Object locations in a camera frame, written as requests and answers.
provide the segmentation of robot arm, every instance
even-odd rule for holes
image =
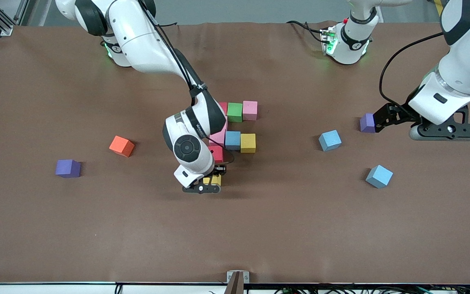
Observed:
[[[402,106],[410,115],[389,103],[373,115],[377,132],[387,125],[412,121],[414,140],[470,141],[470,0],[450,0],[440,24],[449,53]],[[462,115],[462,121],[454,120],[455,113]]]
[[[202,139],[222,130],[226,123],[224,111],[184,55],[169,46],[155,28],[153,1],[56,0],[56,4],[60,11],[73,11],[87,32],[103,37],[110,57],[118,65],[142,73],[176,74],[186,81],[192,106],[168,117],[162,130],[166,145],[180,164],[174,175],[185,192],[220,191],[218,186],[202,185],[205,175],[225,172],[225,166],[214,165]]]
[[[343,65],[352,65],[366,53],[371,32],[378,23],[376,6],[401,6],[412,0],[346,0],[351,5],[351,15],[324,32],[322,40],[325,54]]]

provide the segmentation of brown tabletop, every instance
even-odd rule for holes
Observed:
[[[82,28],[16,27],[0,41],[0,281],[470,283],[470,142],[416,142],[410,123],[363,134],[387,59],[438,24],[380,24],[337,65],[288,24],[166,28],[219,102],[259,102],[255,154],[218,195],[181,191],[164,119],[190,102],[177,76],[117,67]],[[388,70],[399,102],[447,52],[414,46]],[[317,138],[343,144],[322,152]],[[136,143],[130,158],[108,150]],[[82,162],[82,177],[54,175]],[[364,181],[381,164],[384,189]]]

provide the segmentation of green cube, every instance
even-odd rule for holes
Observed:
[[[242,123],[242,103],[228,103],[228,121]]]

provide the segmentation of orange cube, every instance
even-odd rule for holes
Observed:
[[[110,145],[110,150],[119,154],[120,156],[130,157],[134,147],[134,143],[130,142],[129,140],[121,138],[120,136],[115,136],[115,138],[113,138],[112,144]]]

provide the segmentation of gray floor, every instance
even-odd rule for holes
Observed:
[[[156,18],[161,24],[178,22],[322,22],[349,16],[345,0],[159,0]],[[54,0],[37,0],[29,25],[75,26],[58,11]],[[401,7],[383,7],[384,22],[438,22],[433,2],[413,0]]]

